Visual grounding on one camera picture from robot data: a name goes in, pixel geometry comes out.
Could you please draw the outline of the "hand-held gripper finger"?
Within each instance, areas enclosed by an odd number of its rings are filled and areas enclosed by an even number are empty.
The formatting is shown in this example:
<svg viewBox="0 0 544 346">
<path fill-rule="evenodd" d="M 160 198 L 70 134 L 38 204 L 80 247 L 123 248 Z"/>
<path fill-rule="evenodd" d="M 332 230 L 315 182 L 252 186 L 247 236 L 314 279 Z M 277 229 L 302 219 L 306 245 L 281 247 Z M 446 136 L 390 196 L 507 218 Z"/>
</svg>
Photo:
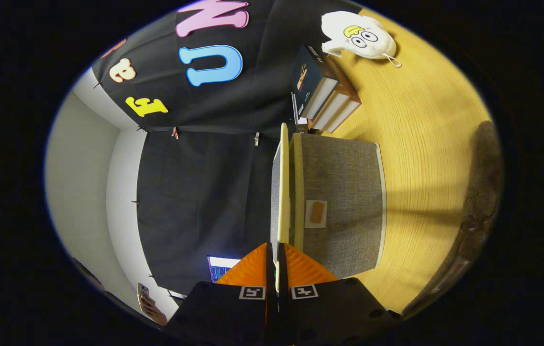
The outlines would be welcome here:
<svg viewBox="0 0 544 346">
<path fill-rule="evenodd" d="M 360 280 L 340 280 L 287 243 L 278 246 L 278 274 L 283 345 L 364 346 L 401 321 Z"/>
<path fill-rule="evenodd" d="M 166 325 L 181 346 L 271 346 L 278 296 L 271 245 L 263 243 L 216 283 L 197 283 Z"/>
</svg>

